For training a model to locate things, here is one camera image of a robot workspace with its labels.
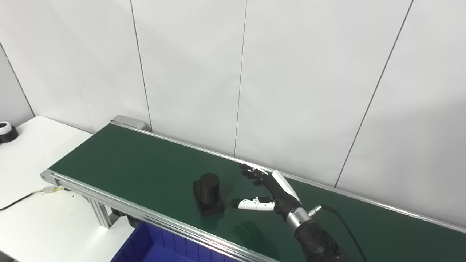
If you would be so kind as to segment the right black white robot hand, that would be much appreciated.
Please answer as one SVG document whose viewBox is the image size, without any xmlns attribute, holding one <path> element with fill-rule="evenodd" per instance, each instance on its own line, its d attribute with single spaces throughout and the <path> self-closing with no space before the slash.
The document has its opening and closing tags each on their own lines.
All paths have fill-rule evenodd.
<svg viewBox="0 0 466 262">
<path fill-rule="evenodd" d="M 253 181 L 255 186 L 264 186 L 271 197 L 261 196 L 246 199 L 232 199 L 231 207 L 235 209 L 256 210 L 256 211 L 275 211 L 283 219 L 287 219 L 288 214 L 298 208 L 303 208 L 301 200 L 296 192 L 280 174 L 275 170 L 269 173 L 256 166 L 250 166 L 246 163 L 240 164 L 241 175 Z"/>
</svg>

